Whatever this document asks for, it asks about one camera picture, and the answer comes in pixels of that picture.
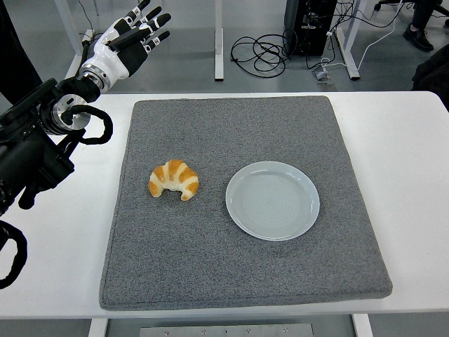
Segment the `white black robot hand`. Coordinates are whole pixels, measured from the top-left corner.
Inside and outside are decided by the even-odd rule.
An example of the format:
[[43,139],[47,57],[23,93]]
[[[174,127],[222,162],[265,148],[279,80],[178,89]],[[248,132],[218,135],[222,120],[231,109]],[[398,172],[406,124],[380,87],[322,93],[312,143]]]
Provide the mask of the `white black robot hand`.
[[102,34],[94,45],[93,57],[82,64],[82,74],[92,74],[106,87],[139,70],[149,53],[170,35],[168,31],[154,35],[171,15],[163,13],[160,6],[144,14],[148,5],[148,1],[141,1]]

